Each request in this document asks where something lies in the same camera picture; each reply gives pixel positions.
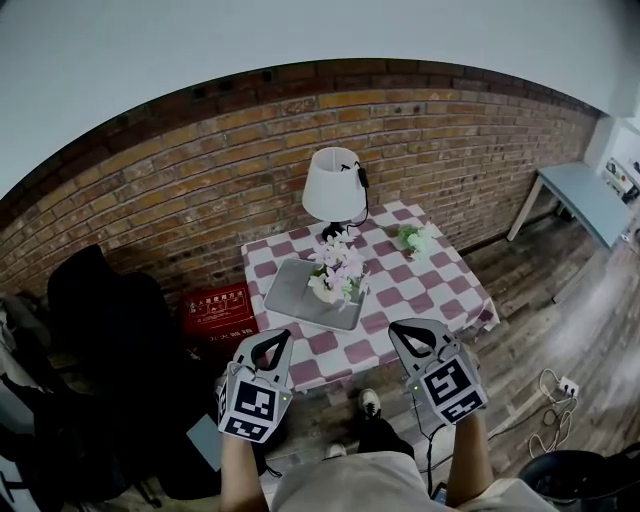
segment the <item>white cable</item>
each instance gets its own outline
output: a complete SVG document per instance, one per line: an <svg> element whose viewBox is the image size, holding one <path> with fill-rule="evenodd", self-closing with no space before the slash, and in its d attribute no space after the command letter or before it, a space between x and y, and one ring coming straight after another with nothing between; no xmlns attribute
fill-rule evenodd
<svg viewBox="0 0 640 512"><path fill-rule="evenodd" d="M560 384L560 379L558 379L558 376L555 374L555 372L553 370L551 370L550 368L545 368L544 370L542 370L542 373L540 374L540 379L539 379L539 385L540 385L540 392L545 395L549 401L551 402L551 409L547 409L547 411L545 412L545 416L549 411L553 411L553 414L556 416L556 420L552 423L555 424L555 422L558 420L558 415L556 414L556 412L553 410L553 407L555 405L559 405L559 404L564 404L567 402L571 402L571 401L575 401L575 405L573 406L572 409L570 410L564 410L567 407L569 407L568 405L566 405L564 407L564 409L561 412L561 416L560 416L560 425L558 425L558 427L556 428L556 434L553 438L553 442L549 445L549 447L545 447L544 443L542 442L542 438L538 435L538 434L534 434L529 438L529 455L531 455L531 458L534 459L535 455L533 454L533 448L532 448L532 441L534 439L536 439L538 441L538 443L540 444L540 447L542 448L542 451L544 453L549 453L552 452L554 450L556 450L561 444L563 444L565 441L567 441L567 439L569 439L569 435L571 434L571 414L573 413L573 411L576 410L576 407L578 407L578 399L570 396L569 398L563 399L563 400L556 400L555 398L553 398L553 396L551 396L551 393L549 392L549 390L547 389L547 387L542 383L542 378L544 377L544 374L546 372L551 373L551 375L553 375L553 378L556 381L556 384ZM567 433L564 436L564 438L562 440L560 440L560 435L562 432L562 428L567 425Z"/></svg>

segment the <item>brick wall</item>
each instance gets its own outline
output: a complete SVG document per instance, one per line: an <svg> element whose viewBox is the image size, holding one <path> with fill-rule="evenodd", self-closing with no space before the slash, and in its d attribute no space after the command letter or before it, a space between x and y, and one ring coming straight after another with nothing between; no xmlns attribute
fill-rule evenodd
<svg viewBox="0 0 640 512"><path fill-rule="evenodd" d="M580 160L597 116L435 62L322 61L199 84L85 134L2 199L0 289L43 296L53 269L94 243L170 301L240 280L241 244L314 222L300 197L326 146L366 163L372 205L419 203L460 250L508 229L537 167ZM543 197L536 212L552 207Z"/></svg>

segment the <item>table leg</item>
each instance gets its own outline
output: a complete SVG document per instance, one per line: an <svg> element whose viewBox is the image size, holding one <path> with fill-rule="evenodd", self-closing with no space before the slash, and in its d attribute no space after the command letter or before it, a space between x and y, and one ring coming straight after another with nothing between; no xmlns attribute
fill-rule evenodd
<svg viewBox="0 0 640 512"><path fill-rule="evenodd" d="M593 256L589 258L589 260L582 266L578 272L569 280L567 284L565 284L558 293L553 296L553 302L556 304L560 304L563 300L565 300L573 290L577 288L580 282L589 274L591 274L597 267L601 265L603 261L606 261L610 251L605 249L604 247L598 247L596 252L593 253Z"/></svg>
<svg viewBox="0 0 640 512"><path fill-rule="evenodd" d="M509 231L509 234L507 235L507 240L509 240L509 242L511 242L516 237L516 235L518 234L518 231L520 231L520 227L522 226L522 223L525 220L527 220L527 215L529 215L529 212L533 207L533 203L536 202L536 199L538 198L538 194L540 193L541 188L542 188L542 178L538 177L536 182L533 184L533 188L531 189L531 192L529 192L529 197L527 197L527 200L522 205L522 209L520 210L520 213L516 217L516 220L513 223L513 226L511 226L511 231Z"/></svg>

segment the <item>black cloth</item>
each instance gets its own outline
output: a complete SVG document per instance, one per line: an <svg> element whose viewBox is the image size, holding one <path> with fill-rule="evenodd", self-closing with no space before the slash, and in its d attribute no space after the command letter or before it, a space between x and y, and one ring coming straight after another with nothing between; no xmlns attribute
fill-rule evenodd
<svg viewBox="0 0 640 512"><path fill-rule="evenodd" d="M414 458L413 447L398 437L387 420L372 418L363 421L358 453L400 452Z"/></svg>
<svg viewBox="0 0 640 512"><path fill-rule="evenodd" d="M205 414L215 421L216 375L181 347L156 281L119 275L100 247L90 246L56 269L48 296L54 340L76 353L102 396L117 405L136 440L132 456L140 468L157 475L172 498L218 494L220 473L186 435Z"/></svg>

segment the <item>lamp base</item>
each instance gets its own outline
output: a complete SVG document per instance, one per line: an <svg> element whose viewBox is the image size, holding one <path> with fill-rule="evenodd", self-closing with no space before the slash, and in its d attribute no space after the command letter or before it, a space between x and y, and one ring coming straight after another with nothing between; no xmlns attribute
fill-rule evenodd
<svg viewBox="0 0 640 512"><path fill-rule="evenodd" d="M344 230L345 229L339 222L332 222L322 230L322 239L326 242L327 237L336 236L338 233L342 233Z"/></svg>

